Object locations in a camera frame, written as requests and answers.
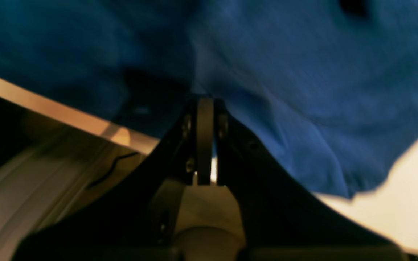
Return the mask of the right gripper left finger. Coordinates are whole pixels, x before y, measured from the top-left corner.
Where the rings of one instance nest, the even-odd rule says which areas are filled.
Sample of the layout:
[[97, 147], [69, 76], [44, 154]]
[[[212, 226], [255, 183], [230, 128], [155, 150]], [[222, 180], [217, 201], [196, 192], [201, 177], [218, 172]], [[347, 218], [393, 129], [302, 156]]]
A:
[[18, 246], [14, 261], [183, 261], [172, 246], [184, 190], [210, 185], [214, 100], [192, 100], [148, 157], [91, 205]]

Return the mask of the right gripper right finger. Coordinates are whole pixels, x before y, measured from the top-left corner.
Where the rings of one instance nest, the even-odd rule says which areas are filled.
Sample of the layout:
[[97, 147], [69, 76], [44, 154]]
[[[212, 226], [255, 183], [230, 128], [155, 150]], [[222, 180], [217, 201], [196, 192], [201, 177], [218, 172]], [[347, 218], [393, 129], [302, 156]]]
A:
[[297, 183], [246, 126], [214, 102], [218, 184], [239, 205], [238, 261], [406, 261], [394, 242], [350, 221]]

